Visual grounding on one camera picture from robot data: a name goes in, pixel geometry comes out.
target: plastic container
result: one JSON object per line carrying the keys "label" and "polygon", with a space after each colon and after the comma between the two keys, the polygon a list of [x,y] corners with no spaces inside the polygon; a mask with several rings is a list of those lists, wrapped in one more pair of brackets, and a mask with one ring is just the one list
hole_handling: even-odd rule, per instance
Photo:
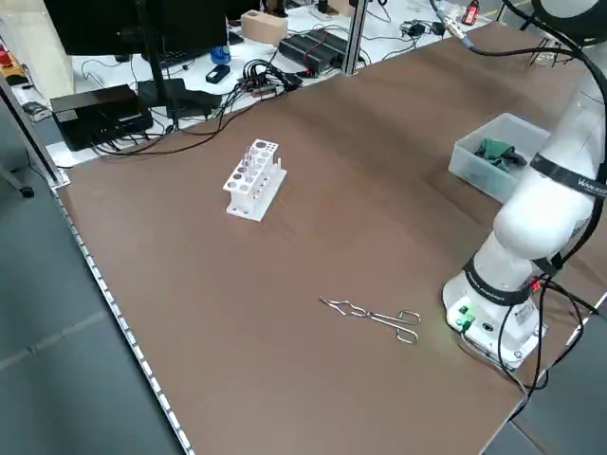
{"label": "plastic container", "polygon": [[502,114],[469,135],[455,142],[449,171],[473,187],[505,203],[516,188],[524,167],[510,166],[509,173],[488,163],[474,153],[486,137],[502,140],[515,147],[527,162],[539,152],[550,134],[511,114]]}

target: white test tube rack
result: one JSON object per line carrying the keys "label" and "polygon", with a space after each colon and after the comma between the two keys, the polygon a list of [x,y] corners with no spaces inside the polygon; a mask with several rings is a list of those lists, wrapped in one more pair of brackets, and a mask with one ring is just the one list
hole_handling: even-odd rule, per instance
{"label": "white test tube rack", "polygon": [[224,184],[231,196],[227,213],[262,221],[286,176],[281,158],[274,162],[277,150],[278,144],[263,139],[251,144]]}

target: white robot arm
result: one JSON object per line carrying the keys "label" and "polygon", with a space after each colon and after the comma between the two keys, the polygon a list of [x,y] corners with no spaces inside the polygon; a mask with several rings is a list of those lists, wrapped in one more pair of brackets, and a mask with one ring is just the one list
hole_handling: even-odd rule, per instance
{"label": "white robot arm", "polygon": [[[607,0],[533,0],[533,4],[544,23],[581,46],[592,45],[585,54],[607,73],[607,44],[603,43]],[[569,176],[579,176],[579,183],[595,186],[598,167],[605,160],[605,133],[605,104],[588,73],[536,159],[546,158],[549,165],[575,173]],[[496,361],[499,349],[499,357],[510,369],[523,362],[543,333],[528,292],[517,295],[516,291],[528,287],[533,261],[561,251],[595,205],[595,196],[558,180],[527,167],[495,218],[493,232],[443,289],[448,324],[466,332],[467,339]],[[594,190],[600,194],[601,188]]]}

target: wooden block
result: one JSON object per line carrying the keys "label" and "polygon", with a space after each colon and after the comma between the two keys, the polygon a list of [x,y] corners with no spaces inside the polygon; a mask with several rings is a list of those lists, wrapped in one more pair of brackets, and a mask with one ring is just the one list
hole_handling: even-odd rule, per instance
{"label": "wooden block", "polygon": [[286,37],[288,21],[285,18],[253,9],[244,13],[240,18],[242,20],[242,33],[245,38],[277,46]]}
{"label": "wooden block", "polygon": [[350,0],[329,0],[329,7],[336,9],[342,16],[354,15],[354,7],[350,6]]}

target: brown table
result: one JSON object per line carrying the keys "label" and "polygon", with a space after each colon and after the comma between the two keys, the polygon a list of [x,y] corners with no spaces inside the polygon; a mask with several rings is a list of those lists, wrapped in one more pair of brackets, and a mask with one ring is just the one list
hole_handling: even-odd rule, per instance
{"label": "brown table", "polygon": [[[539,41],[500,25],[472,35],[494,49]],[[444,321],[442,283],[498,209],[448,173],[452,145],[503,112],[553,127],[580,74],[446,40],[266,102],[189,152],[72,170],[60,195],[196,452],[481,450],[521,396]],[[288,170],[261,224],[228,216],[222,191],[256,137],[280,144]],[[564,277],[593,301],[607,287],[600,238]],[[414,310],[419,343],[320,295]],[[573,320],[547,306],[554,358]]]}

